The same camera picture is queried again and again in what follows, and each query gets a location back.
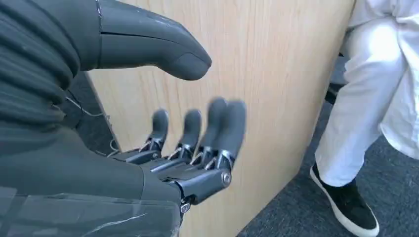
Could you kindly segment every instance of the black shoe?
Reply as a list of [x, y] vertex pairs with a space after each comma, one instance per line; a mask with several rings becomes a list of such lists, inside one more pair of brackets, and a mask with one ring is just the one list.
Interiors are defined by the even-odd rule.
[[355, 179], [342, 187], [324, 183], [319, 176], [317, 164], [310, 170], [310, 176], [328, 197], [337, 220], [358, 237], [376, 237], [379, 225], [373, 211], [358, 192]]

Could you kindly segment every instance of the wire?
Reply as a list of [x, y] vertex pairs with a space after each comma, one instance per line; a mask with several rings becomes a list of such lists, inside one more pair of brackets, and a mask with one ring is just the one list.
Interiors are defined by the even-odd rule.
[[101, 156], [103, 156], [103, 157], [105, 157], [105, 156], [106, 156], [106, 154], [105, 154], [105, 153], [100, 152], [100, 151], [98, 151], [98, 150], [96, 150], [96, 151], [94, 151], [94, 152], [98, 153], [99, 155], [101, 155]]
[[90, 113], [89, 111], [87, 111], [87, 110], [85, 110], [85, 109], [83, 109], [83, 107], [82, 106], [80, 106], [80, 104], [79, 103], [77, 103], [77, 102], [75, 102], [74, 100], [72, 100], [70, 97], [68, 97], [68, 96], [66, 96], [66, 99], [68, 100], [68, 101], [70, 101], [71, 103], [73, 103], [76, 107], [78, 107], [79, 109], [81, 109], [85, 114], [87, 114], [87, 115], [89, 115], [90, 117], [99, 117], [99, 116], [102, 116], [103, 115], [103, 113], [99, 113], [99, 114], [92, 114], [92, 113]]
[[116, 149], [116, 148], [114, 147], [113, 142], [115, 142], [115, 139], [112, 139], [112, 140], [111, 140], [111, 142], [109, 143], [109, 146], [111, 147], [111, 149], [112, 149], [113, 151], [119, 151], [119, 149]]
[[119, 153], [119, 151], [113, 151], [113, 152], [109, 153], [106, 157], [111, 157], [111, 156], [113, 156], [115, 154], [118, 154], [118, 153]]
[[78, 99], [76, 98], [76, 96], [68, 89], [68, 93], [73, 97], [73, 99], [76, 101], [76, 103], [79, 105], [78, 107], [80, 108], [80, 118], [79, 121], [76, 123], [76, 126], [74, 126], [74, 128], [77, 130], [82, 122], [83, 119], [83, 108], [80, 106], [80, 102], [78, 101]]

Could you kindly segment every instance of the white coat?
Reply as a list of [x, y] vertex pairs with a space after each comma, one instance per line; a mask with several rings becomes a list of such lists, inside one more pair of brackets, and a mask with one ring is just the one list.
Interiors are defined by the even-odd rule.
[[344, 86], [316, 151], [322, 180], [355, 178], [380, 136], [419, 159], [419, 0], [357, 0], [344, 54]]

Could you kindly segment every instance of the floor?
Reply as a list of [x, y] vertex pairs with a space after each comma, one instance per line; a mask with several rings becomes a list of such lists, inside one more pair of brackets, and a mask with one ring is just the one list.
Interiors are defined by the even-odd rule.
[[[332, 76], [339, 81], [345, 60], [339, 58]], [[86, 78], [75, 79], [71, 92], [83, 108], [100, 113]], [[61, 106], [64, 124], [76, 127], [86, 145], [99, 154], [112, 151], [112, 135], [103, 117], [82, 114], [73, 104]], [[328, 201], [308, 175], [314, 151], [326, 127], [332, 106], [325, 103], [304, 157], [300, 173], [238, 234], [238, 237], [350, 237], [335, 220]], [[357, 179], [361, 194], [374, 210], [381, 237], [419, 237], [419, 161], [392, 149], [380, 138], [367, 151]]]

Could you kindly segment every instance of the wooden panel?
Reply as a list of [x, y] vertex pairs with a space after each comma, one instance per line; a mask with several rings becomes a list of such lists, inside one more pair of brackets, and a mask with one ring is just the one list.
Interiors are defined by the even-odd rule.
[[91, 83], [122, 150], [143, 144], [151, 114], [160, 107], [170, 116], [167, 154], [188, 109], [201, 109], [205, 117], [207, 103], [218, 95], [247, 103], [248, 130], [232, 185], [193, 207], [181, 229], [182, 237], [233, 237], [298, 172], [353, 1], [124, 2], [181, 22], [213, 66], [194, 82], [153, 67], [92, 71]]

